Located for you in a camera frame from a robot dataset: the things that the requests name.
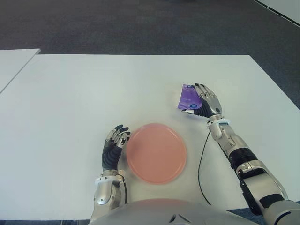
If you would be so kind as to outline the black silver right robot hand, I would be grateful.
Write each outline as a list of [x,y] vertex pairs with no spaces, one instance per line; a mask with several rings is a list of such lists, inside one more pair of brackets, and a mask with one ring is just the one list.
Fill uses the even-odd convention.
[[209,118],[222,114],[217,96],[204,84],[183,85],[178,109],[182,112]]

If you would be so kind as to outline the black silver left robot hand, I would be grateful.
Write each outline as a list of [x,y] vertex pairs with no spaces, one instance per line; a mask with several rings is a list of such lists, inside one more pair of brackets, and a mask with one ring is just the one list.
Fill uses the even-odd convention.
[[121,153],[130,139],[129,127],[122,124],[113,128],[105,139],[102,152],[102,169],[118,170],[118,163]]

